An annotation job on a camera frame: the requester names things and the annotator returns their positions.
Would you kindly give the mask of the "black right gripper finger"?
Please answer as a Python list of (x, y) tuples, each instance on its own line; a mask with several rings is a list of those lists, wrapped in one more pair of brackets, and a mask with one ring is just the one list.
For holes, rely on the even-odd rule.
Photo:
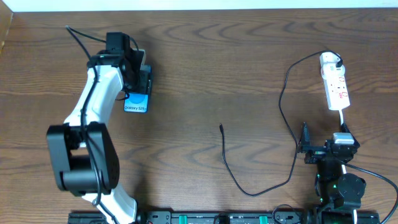
[[(340, 129), (341, 129), (341, 133), (351, 133), (351, 131), (348, 129), (348, 126), (346, 123), (343, 123), (341, 125)], [(356, 144), (358, 141), (356, 140), (356, 138), (354, 136), (353, 136), (353, 138), (354, 138), (354, 144)]]
[(302, 132), (299, 141), (299, 148), (304, 148), (310, 145), (310, 133), (308, 129), (308, 125), (306, 122), (303, 122)]

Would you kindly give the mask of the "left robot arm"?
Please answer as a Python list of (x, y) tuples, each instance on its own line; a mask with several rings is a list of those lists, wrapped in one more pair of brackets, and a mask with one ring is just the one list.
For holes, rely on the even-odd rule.
[(57, 187), (81, 197), (96, 213), (71, 212), (69, 223), (147, 223), (119, 182), (120, 164), (108, 132), (114, 103), (124, 111), (146, 113), (152, 91), (152, 69), (146, 52), (122, 32), (108, 32), (104, 50), (88, 56), (87, 81), (63, 124), (51, 125), (47, 145)]

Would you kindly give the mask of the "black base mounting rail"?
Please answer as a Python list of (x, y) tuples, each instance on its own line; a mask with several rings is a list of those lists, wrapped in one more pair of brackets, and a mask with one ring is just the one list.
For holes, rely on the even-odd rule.
[[(320, 223), (353, 223), (349, 214), (326, 212)], [(69, 213), (68, 224), (108, 223), (101, 213)], [(316, 223), (309, 216), (295, 212), (278, 211), (267, 213), (172, 213), (151, 211), (137, 215), (134, 223), (144, 224), (265, 224), (265, 223)], [(357, 214), (356, 223), (380, 223), (379, 215), (372, 212)]]

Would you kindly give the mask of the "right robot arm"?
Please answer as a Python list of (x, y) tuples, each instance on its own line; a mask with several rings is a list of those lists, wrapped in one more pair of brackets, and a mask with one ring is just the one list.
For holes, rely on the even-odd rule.
[(355, 174), (347, 173), (345, 164), (353, 159), (360, 143), (351, 134), (346, 124), (341, 131), (333, 133), (322, 146), (314, 146), (306, 123), (298, 145), (304, 153), (306, 164), (317, 166), (315, 192), (320, 204), (314, 206), (303, 218), (305, 223), (356, 223), (356, 211), (361, 207), (366, 181)]

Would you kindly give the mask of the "blue screen Galaxy smartphone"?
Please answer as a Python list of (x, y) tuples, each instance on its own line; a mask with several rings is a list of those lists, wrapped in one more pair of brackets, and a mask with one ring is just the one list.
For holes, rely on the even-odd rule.
[(124, 111), (129, 113), (146, 113), (149, 102), (149, 96), (138, 93), (126, 95), (124, 100)]

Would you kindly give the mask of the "white USB charger plug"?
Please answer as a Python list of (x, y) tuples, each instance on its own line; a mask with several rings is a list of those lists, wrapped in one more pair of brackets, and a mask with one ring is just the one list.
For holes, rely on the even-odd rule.
[(336, 67), (341, 67), (343, 65), (342, 58), (333, 52), (323, 52), (320, 55), (320, 65), (324, 66), (327, 63), (334, 63)]

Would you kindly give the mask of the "white power strip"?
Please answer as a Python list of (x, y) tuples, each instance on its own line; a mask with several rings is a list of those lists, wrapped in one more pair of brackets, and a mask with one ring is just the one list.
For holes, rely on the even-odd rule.
[(324, 63), (321, 67), (328, 108), (339, 111), (350, 105), (346, 86), (345, 66), (336, 67), (335, 63)]

